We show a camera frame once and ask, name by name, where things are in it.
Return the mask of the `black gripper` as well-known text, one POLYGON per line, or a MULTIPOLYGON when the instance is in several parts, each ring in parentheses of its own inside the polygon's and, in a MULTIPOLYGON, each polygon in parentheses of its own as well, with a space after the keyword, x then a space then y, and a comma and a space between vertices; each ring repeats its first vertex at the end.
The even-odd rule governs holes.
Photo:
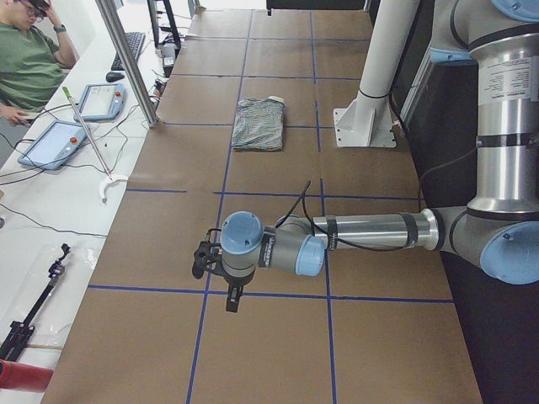
POLYGON ((254 271, 240 271, 234 274, 224 273, 224 279, 228 283, 226 311, 237 312, 243 287, 253 280, 254 271))

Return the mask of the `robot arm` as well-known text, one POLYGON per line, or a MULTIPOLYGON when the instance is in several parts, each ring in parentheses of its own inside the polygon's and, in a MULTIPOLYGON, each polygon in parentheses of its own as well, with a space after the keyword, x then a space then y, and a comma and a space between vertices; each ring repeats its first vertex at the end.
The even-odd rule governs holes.
POLYGON ((194 275, 221 275, 236 311, 259 268, 317 275, 326 252, 423 247, 453 253, 508 284, 538 279, 538 4, 438 1, 434 63, 478 64, 477 187, 464 206, 417 213, 295 217, 277 226, 239 211, 221 228, 216 256, 196 254, 194 275))

